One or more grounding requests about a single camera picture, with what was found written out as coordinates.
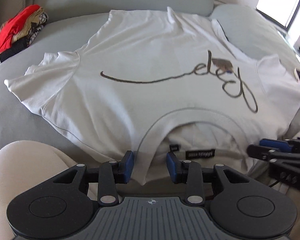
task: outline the pile of folded clothes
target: pile of folded clothes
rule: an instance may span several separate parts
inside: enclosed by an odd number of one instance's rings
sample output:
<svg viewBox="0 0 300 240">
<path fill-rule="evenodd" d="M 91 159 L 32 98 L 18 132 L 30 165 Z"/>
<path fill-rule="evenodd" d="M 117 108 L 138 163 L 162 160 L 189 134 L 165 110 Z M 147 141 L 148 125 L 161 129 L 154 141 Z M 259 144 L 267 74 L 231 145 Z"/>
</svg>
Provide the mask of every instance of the pile of folded clothes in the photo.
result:
<svg viewBox="0 0 300 240">
<path fill-rule="evenodd" d="M 0 64 L 29 47 L 43 29 L 48 15 L 39 5 L 30 5 L 0 28 Z"/>
</svg>

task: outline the shirt sleeve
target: shirt sleeve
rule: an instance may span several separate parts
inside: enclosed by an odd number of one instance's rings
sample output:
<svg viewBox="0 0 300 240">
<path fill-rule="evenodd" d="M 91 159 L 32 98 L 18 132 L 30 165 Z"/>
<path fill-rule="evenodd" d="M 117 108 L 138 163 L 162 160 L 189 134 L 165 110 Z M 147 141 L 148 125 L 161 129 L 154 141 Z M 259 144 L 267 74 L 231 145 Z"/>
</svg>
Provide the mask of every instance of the shirt sleeve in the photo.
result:
<svg viewBox="0 0 300 240">
<path fill-rule="evenodd" d="M 6 79 L 4 84 L 32 113 L 42 115 L 44 106 L 66 85 L 79 61 L 76 52 L 45 53 L 38 66 L 29 67 L 24 76 Z"/>
<path fill-rule="evenodd" d="M 300 83 L 281 65 L 278 55 L 263 57 L 257 70 L 268 99 L 291 122 L 300 108 Z"/>
</svg>

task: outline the black cable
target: black cable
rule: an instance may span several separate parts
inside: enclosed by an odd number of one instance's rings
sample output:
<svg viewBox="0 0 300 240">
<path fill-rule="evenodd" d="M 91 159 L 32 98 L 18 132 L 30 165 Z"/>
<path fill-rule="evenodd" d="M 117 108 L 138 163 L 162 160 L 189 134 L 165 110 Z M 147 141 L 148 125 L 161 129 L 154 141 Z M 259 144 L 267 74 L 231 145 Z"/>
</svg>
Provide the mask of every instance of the black cable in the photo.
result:
<svg viewBox="0 0 300 240">
<path fill-rule="evenodd" d="M 275 183 L 272 183 L 269 187 L 273 187 L 273 186 L 277 185 L 279 182 L 280 181 L 277 180 Z"/>
</svg>

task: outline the red garment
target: red garment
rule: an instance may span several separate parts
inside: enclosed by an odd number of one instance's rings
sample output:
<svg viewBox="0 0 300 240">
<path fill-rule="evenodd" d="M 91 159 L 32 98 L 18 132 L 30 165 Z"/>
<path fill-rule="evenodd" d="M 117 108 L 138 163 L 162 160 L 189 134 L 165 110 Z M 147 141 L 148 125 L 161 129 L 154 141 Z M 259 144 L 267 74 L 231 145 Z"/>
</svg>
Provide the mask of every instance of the red garment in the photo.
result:
<svg viewBox="0 0 300 240">
<path fill-rule="evenodd" d="M 18 13 L 17 16 L 6 22 L 4 27 L 0 30 L 0 53 L 11 48 L 13 36 L 23 29 L 28 17 L 39 8 L 40 6 L 37 4 L 30 5 L 23 9 L 22 12 Z"/>
</svg>

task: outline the beige pants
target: beige pants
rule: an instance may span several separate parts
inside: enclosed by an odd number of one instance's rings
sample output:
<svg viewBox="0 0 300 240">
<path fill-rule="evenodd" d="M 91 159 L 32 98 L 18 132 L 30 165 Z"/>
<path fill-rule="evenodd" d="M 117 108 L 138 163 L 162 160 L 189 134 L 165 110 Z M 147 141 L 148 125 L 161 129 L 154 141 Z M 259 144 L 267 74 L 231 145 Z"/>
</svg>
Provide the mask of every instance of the beige pants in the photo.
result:
<svg viewBox="0 0 300 240">
<path fill-rule="evenodd" d="M 58 149 L 38 142 L 14 142 L 0 150 L 0 240 L 14 237 L 6 216 L 9 202 L 75 164 Z M 96 199 L 96 186 L 89 187 L 88 196 L 91 199 Z M 289 189 L 287 195 L 298 207 L 298 220 L 290 237 L 300 240 L 300 192 Z"/>
</svg>

